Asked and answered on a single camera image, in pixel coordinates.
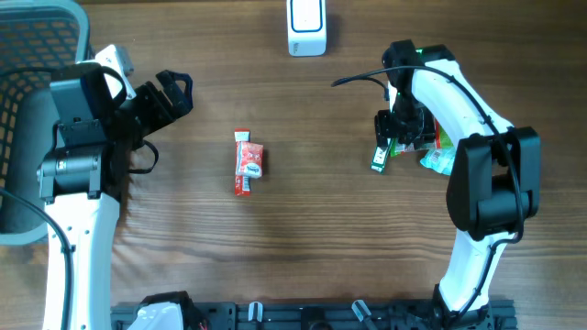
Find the green snack bag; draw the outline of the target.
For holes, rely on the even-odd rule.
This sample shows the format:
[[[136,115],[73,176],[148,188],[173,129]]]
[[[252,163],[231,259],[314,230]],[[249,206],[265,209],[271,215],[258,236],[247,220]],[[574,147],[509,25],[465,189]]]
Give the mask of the green snack bag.
[[[423,137],[420,140],[405,145],[400,144],[397,139],[391,141],[389,156],[396,157],[406,152],[414,152],[429,149],[451,149],[454,147],[449,135],[445,132],[439,122],[434,119],[432,137]]]

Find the teal white tissue pack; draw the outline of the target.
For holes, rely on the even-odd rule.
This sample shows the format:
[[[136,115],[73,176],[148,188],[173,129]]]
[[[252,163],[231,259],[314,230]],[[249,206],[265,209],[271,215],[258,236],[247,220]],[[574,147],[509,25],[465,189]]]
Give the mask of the teal white tissue pack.
[[[427,169],[450,176],[455,157],[456,149],[454,147],[435,148],[428,151],[428,153],[420,160],[420,164]]]

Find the red tissue packet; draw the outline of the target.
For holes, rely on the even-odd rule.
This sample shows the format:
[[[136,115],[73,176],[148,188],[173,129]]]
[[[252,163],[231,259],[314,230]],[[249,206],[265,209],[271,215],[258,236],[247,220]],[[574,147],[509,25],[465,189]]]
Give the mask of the red tissue packet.
[[[264,147],[248,141],[237,143],[236,174],[258,179],[262,176]]]

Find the red stick sachet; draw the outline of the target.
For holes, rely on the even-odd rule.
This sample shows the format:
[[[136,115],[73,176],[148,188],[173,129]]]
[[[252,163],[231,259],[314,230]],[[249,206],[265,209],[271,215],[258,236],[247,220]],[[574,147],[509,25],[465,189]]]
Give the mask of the red stick sachet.
[[[246,128],[236,128],[235,129],[235,140],[236,140],[236,156],[235,159],[238,158],[238,143],[249,141],[250,139],[250,131]],[[250,195],[250,187],[249,187],[249,178],[241,175],[235,176],[235,195],[236,196],[249,196]]]

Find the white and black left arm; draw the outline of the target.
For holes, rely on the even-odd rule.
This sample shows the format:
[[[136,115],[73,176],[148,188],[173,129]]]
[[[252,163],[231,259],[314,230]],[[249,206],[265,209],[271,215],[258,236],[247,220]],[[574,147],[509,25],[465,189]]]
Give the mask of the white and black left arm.
[[[132,151],[146,136],[188,115],[193,80],[164,70],[128,95],[122,73],[97,62],[54,71],[59,120],[37,171],[49,263],[43,326],[107,329],[112,246]]]

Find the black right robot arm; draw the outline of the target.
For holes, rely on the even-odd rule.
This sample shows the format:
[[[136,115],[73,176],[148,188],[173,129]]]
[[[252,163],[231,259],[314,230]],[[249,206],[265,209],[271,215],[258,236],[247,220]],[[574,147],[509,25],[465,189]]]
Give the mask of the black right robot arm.
[[[497,115],[443,45],[395,41],[382,55],[390,107],[374,117],[380,149],[422,145],[438,127],[456,148],[446,194],[457,228],[449,268],[435,288],[436,326],[473,325],[489,313],[488,288],[504,248],[538,209],[540,138]]]

